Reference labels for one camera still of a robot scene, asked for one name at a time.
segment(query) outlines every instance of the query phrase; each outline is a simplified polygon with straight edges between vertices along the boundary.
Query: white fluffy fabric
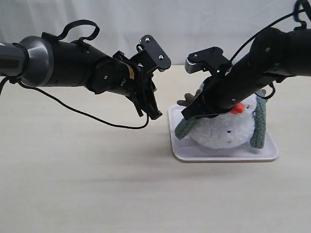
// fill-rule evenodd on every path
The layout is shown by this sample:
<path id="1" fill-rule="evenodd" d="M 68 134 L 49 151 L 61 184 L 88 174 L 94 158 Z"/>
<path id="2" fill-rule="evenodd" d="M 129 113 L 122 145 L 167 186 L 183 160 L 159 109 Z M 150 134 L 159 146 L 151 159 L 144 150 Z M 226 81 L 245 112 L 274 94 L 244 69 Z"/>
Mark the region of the white fluffy fabric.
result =
<path id="1" fill-rule="evenodd" d="M 255 130 L 256 95 L 249 96 L 241 104 L 244 105 L 242 113 L 198 120 L 189 136 L 199 145 L 211 149 L 234 148 L 246 143 Z"/>

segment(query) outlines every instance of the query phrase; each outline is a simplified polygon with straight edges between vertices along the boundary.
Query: label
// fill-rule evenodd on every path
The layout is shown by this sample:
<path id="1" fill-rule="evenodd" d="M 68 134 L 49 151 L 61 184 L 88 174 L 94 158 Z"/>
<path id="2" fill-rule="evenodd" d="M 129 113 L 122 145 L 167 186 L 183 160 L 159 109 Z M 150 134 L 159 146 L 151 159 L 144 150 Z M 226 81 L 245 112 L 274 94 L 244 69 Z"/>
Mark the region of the label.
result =
<path id="1" fill-rule="evenodd" d="M 132 69 L 127 63 L 125 63 L 125 64 L 126 64 L 126 66 L 127 66 L 127 68 L 128 68 L 128 71 L 129 71 L 129 73 L 130 73 L 130 79 L 133 79 L 133 80 L 134 80 L 135 73 L 134 73 L 133 69 Z"/>

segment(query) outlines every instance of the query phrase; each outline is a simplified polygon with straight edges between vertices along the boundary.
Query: brown antler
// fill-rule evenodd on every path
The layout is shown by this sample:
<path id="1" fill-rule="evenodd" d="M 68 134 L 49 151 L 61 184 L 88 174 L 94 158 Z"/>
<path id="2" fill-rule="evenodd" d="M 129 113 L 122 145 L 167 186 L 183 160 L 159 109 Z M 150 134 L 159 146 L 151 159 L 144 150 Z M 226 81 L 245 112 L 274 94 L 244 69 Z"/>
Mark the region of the brown antler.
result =
<path id="1" fill-rule="evenodd" d="M 177 104 L 180 105 L 180 106 L 188 107 L 200 93 L 201 93 L 200 89 L 198 89 L 196 91 L 194 96 L 192 94 L 190 94 L 190 93 L 186 93 L 184 95 L 185 100 L 178 100 Z"/>

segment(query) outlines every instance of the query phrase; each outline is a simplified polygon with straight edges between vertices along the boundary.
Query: orange carrot nose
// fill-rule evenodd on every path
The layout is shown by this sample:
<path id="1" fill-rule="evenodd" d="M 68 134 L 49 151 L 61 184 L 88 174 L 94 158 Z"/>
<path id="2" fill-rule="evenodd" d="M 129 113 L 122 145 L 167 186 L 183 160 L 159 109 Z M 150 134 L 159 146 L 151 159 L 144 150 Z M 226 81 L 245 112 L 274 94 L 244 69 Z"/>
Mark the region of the orange carrot nose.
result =
<path id="1" fill-rule="evenodd" d="M 238 103 L 237 105 L 234 106 L 233 109 L 231 109 L 231 113 L 232 114 L 238 114 L 238 113 L 242 113 L 244 111 L 244 105 L 241 103 Z"/>

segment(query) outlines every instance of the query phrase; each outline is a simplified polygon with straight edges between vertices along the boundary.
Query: black cable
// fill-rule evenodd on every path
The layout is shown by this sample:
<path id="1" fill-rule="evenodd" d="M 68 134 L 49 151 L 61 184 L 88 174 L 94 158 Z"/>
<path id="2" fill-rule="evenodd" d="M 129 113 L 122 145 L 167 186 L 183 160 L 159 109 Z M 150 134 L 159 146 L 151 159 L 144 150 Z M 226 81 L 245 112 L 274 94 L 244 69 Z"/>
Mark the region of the black cable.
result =
<path id="1" fill-rule="evenodd" d="M 5 77 L 5 78 L 0 82 L 0 95 L 1 95 L 1 92 L 2 92 L 2 89 L 3 89 L 3 86 L 4 86 L 5 83 L 6 83 L 7 81 L 9 81 L 9 80 L 10 80 L 9 77 Z M 23 83 L 21 82 L 21 80 L 18 80 L 17 83 L 18 83 L 21 87 L 23 87 L 23 88 L 25 88 L 25 89 L 30 89 L 30 90 L 35 90 L 35 91 L 40 92 L 41 94 L 43 94 L 43 95 L 45 95 L 45 96 L 47 96 L 47 97 L 49 97 L 49 98 L 55 100 L 56 102 L 58 102 L 59 104 L 61 104 L 62 106 L 64 106 L 65 108 L 67 108 L 67 109 L 69 109 L 69 110 L 71 110 L 71 111 L 74 111 L 74 112 L 76 112 L 76 113 L 82 114 L 82 115 L 84 115 L 84 116 L 87 116 L 87 117 L 89 117 L 89 118 L 92 118 L 92 119 L 94 119 L 94 120 L 97 120 L 97 121 L 99 121 L 99 122 L 101 122 L 101 123 L 103 123 L 103 124 L 106 124 L 106 125 L 109 125 L 109 126 L 112 126 L 112 127 L 124 128 L 124 129 L 131 129 L 131 130 L 139 130 L 139 129 L 145 128 L 145 127 L 148 125 L 148 123 L 149 123 L 149 116 L 147 115 L 146 123 L 145 123 L 143 126 L 132 127 L 132 126 L 125 126 L 125 125 L 115 125 L 115 124 L 109 123 L 109 122 L 107 122 L 107 121 L 104 121 L 104 120 L 102 120 L 102 119 L 99 119 L 99 118 L 97 118 L 97 117 L 95 117 L 95 116 L 92 116 L 92 115 L 90 115 L 90 114 L 88 114 L 88 113 L 85 113 L 85 112 L 82 112 L 82 111 L 80 111 L 80 110 L 74 109 L 74 108 L 72 108 L 72 107 L 66 105 L 65 103 L 63 103 L 61 100 L 59 100 L 59 99 L 56 98 L 55 96 L 52 96 L 51 94 L 49 94 L 49 93 L 47 93 L 47 92 L 45 92 L 45 91 L 43 91 L 43 90 L 41 90 L 41 89 L 39 89 L 39 88 L 26 86 L 25 84 L 23 84 Z"/>
<path id="2" fill-rule="evenodd" d="M 231 57 L 229 63 L 232 63 L 232 61 L 236 58 L 236 56 L 241 52 L 242 49 L 244 49 L 244 47 L 249 43 L 251 42 L 253 39 L 255 39 L 256 36 L 258 36 L 262 31 L 266 30 L 267 28 L 270 28 L 272 26 L 274 26 L 275 24 L 293 16 L 294 14 L 298 14 L 298 13 L 302 13 L 302 12 L 305 12 L 305 10 L 299 10 L 297 12 L 292 12 L 288 15 L 285 15 L 279 19 L 277 19 L 276 21 L 274 21 L 273 23 L 270 23 L 268 26 L 266 26 L 265 28 L 261 29 L 259 32 L 257 32 L 255 35 L 253 35 L 251 38 L 249 38 L 237 51 L 236 53 Z"/>

